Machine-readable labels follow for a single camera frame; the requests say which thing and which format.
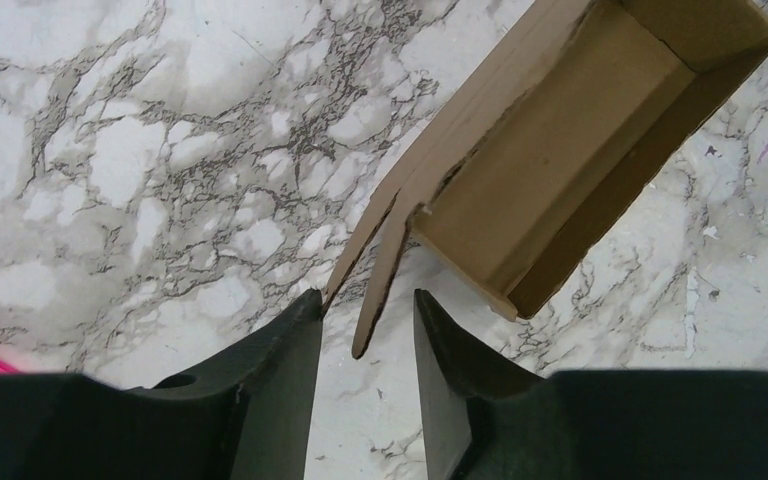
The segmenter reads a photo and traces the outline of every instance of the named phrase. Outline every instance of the cardboard flap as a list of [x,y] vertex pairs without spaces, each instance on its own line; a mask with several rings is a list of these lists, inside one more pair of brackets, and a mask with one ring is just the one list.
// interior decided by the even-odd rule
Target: cardboard flap
[[372,267],[366,295],[363,297],[363,305],[360,309],[360,317],[355,328],[355,336],[352,341],[352,357],[354,358],[360,358],[366,353],[372,332],[375,330],[378,319],[381,318],[390,287],[393,285],[393,279],[399,268],[399,260],[402,258],[405,242],[408,239],[409,230],[406,219],[409,216],[409,213],[405,214],[404,211],[397,208],[394,215],[390,216],[384,229],[381,248],[378,250],[375,266]]
[[730,63],[768,38],[768,17],[751,0],[620,0],[692,70]]
[[[505,110],[548,73],[594,1],[536,0],[502,38],[375,189],[328,279],[323,311],[328,310],[408,179],[426,161],[446,157],[457,163],[466,158]],[[523,49],[523,44],[533,47]],[[433,180],[435,188],[442,178]]]

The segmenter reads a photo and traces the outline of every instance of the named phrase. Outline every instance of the dark green plastic object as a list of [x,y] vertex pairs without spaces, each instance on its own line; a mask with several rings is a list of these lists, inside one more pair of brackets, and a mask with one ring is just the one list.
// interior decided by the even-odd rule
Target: dark green plastic object
[[542,380],[415,294],[429,480],[768,480],[768,373],[569,371]]
[[0,479],[301,480],[321,316],[310,290],[152,389],[0,375]]

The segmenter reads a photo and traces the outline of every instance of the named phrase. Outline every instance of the cardboard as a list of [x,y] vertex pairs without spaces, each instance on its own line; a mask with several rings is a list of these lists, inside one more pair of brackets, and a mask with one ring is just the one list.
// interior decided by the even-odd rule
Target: cardboard
[[413,235],[503,317],[533,316],[768,55],[748,0],[537,0],[393,166],[325,306],[386,219],[365,352]]

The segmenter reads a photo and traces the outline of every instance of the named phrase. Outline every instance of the hole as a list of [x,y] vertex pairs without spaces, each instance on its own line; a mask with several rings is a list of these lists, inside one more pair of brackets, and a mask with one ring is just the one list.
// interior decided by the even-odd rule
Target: hole
[[178,388],[186,387],[196,383],[195,375],[188,375],[186,373],[176,373],[171,377],[164,378],[163,381],[154,387],[154,390],[162,390],[164,388]]

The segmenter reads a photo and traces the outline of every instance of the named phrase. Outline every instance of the white marble countertop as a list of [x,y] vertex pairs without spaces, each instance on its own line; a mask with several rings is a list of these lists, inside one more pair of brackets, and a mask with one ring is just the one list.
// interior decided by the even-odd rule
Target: white marble countertop
[[[0,357],[150,386],[324,285],[530,3],[0,0]],[[768,370],[768,61],[531,322],[412,248],[354,361],[368,260],[326,319],[310,479],[425,478],[414,288],[544,375]]]

